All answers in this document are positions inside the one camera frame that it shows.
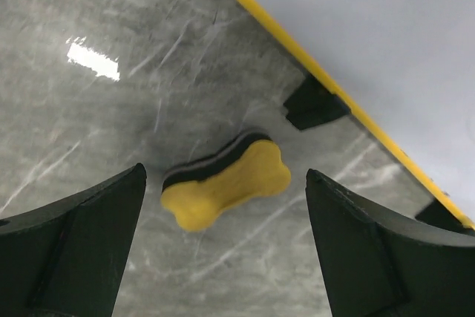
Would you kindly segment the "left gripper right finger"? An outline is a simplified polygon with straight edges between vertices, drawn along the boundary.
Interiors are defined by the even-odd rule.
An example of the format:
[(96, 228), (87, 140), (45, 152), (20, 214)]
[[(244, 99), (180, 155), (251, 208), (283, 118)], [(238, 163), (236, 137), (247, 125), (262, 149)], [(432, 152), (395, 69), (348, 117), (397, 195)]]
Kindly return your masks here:
[(472, 316), (474, 234), (406, 217), (307, 172), (312, 234), (334, 316)]

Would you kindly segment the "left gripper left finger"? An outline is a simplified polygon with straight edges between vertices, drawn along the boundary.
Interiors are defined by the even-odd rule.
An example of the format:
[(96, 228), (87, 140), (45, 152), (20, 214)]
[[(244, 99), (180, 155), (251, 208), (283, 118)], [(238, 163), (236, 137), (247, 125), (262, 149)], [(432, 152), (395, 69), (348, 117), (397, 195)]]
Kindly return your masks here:
[(1, 220), (2, 316), (111, 316), (146, 188), (143, 164)]

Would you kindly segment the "yellow-framed whiteboard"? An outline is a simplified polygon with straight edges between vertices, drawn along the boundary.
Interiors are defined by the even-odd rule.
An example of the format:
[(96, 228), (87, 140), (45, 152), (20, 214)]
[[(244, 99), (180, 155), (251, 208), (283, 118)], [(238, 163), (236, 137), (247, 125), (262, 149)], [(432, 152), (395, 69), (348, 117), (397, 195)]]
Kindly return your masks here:
[(474, 226), (474, 0), (237, 0)]

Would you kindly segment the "yellow bone-shaped eraser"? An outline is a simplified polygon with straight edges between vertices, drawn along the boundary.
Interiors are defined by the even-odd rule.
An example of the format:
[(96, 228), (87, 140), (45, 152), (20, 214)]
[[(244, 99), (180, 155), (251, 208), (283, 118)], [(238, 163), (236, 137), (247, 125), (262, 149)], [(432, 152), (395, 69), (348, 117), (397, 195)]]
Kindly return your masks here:
[(199, 232), (242, 203), (279, 195), (290, 182), (278, 145), (250, 128), (216, 153), (167, 172), (160, 202), (182, 229)]

